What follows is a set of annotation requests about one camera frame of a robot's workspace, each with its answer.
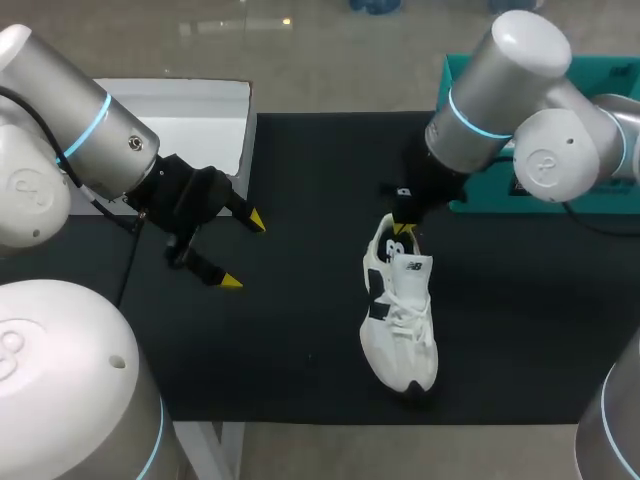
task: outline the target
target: shoe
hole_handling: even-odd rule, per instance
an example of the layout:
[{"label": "shoe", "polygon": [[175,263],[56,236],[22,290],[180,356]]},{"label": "shoe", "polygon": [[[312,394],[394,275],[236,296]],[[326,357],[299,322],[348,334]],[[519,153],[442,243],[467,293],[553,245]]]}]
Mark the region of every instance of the shoe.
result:
[{"label": "shoe", "polygon": [[438,373],[428,291],[433,258],[420,254],[411,230],[393,233],[386,215],[363,259],[369,311],[360,342],[369,365],[387,387],[427,392]]}]

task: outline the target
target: black cable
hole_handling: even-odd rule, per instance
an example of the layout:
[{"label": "black cable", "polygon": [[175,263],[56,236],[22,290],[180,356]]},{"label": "black cable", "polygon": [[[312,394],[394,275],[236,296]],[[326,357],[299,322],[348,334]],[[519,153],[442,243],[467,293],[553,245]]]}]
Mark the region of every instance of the black cable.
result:
[{"label": "black cable", "polygon": [[640,232],[615,232],[611,230],[605,230],[603,228],[596,227],[594,225],[590,225],[580,218],[580,215],[578,215],[575,212],[575,210],[571,208],[571,205],[569,205],[568,202],[563,202],[562,206],[564,207],[565,212],[567,212],[567,215],[571,220],[576,222],[581,227],[586,228],[587,230],[590,230],[594,233],[598,233],[600,235],[607,235],[609,237],[640,238]]},{"label": "black cable", "polygon": [[[60,147],[60,144],[56,140],[56,137],[53,135],[53,132],[49,128],[49,125],[47,125],[47,123],[44,121],[44,118],[42,118],[42,116],[36,111],[35,108],[33,108],[29,104],[29,102],[27,102],[24,98],[22,98],[19,94],[17,94],[13,90],[0,86],[0,96],[8,98],[12,102],[20,106],[25,112],[27,112],[31,116],[31,118],[33,118],[36,121],[40,129],[43,131],[45,137],[47,137],[47,141],[53,148],[53,151],[57,155],[58,160],[60,160],[60,165],[62,166],[62,169],[67,173],[67,175],[69,176],[69,179],[73,182],[73,184],[79,189],[82,189],[84,187],[82,180],[78,178],[73,168],[71,168],[71,165],[69,164],[69,160],[67,159],[64,152],[62,151],[62,148]],[[104,215],[108,220],[111,220],[119,227],[124,228],[129,233],[134,232],[134,229],[136,228],[135,224],[122,220],[118,216],[114,215],[110,210],[105,208],[95,198],[91,201],[91,204],[100,213],[102,213],[102,215]]]},{"label": "black cable", "polygon": [[142,227],[144,226],[144,220],[138,220],[136,223],[135,230],[133,232],[133,244],[131,245],[131,250],[129,251],[129,257],[127,258],[127,266],[124,271],[124,277],[120,281],[120,286],[118,287],[118,295],[116,296],[115,306],[118,310],[122,306],[122,299],[124,297],[124,291],[127,288],[127,282],[129,281],[129,275],[131,274],[131,268],[133,268],[133,261],[136,258],[136,250],[138,249],[138,242],[140,240],[140,234],[142,233]]}]

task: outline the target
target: tiled floor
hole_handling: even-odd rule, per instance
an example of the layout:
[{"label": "tiled floor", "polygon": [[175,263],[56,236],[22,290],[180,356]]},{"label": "tiled floor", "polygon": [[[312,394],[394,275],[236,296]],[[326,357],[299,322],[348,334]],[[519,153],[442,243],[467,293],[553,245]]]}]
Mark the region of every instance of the tiled floor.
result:
[{"label": "tiled floor", "polygon": [[250,425],[243,480],[576,480],[571,425]]},{"label": "tiled floor", "polygon": [[[371,17],[347,0],[20,0],[2,22],[26,23],[94,76],[253,80],[259,111],[420,110],[443,55],[490,25],[486,2],[404,0]],[[636,0],[547,0],[544,14],[576,52],[638,51]]]},{"label": "tiled floor", "polygon": [[[242,78],[259,111],[424,110],[443,55],[469,51],[486,0],[405,0],[384,17],[347,0],[14,0],[20,22],[96,77]],[[637,54],[637,0],[547,0],[579,53]],[[248,428],[245,480],[573,479],[573,426]]]}]

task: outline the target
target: black mat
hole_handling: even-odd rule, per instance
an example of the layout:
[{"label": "black mat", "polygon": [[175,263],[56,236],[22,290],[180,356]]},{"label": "black mat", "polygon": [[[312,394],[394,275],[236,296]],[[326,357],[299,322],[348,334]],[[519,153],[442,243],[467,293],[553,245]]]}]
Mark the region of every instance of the black mat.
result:
[{"label": "black mat", "polygon": [[100,216],[72,216],[41,246],[0,260],[0,284],[33,279],[77,283],[116,302],[132,237]]},{"label": "black mat", "polygon": [[[207,289],[162,262],[143,232],[124,313],[175,420],[325,424],[576,422],[640,323],[640,240],[601,237],[565,216],[431,215],[439,385],[413,405],[361,352],[362,255],[425,114],[263,115],[252,200],[268,231],[233,221],[199,247],[244,281]],[[640,228],[634,219],[609,220]]]}]

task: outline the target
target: new balance logo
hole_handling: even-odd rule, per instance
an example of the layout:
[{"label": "new balance logo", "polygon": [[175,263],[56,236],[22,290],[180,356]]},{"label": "new balance logo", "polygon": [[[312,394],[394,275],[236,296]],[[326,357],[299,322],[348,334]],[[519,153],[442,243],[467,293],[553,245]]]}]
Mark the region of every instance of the new balance logo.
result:
[{"label": "new balance logo", "polygon": [[389,315],[389,304],[379,303],[378,300],[384,293],[384,280],[377,270],[369,269],[369,318],[384,321]]}]

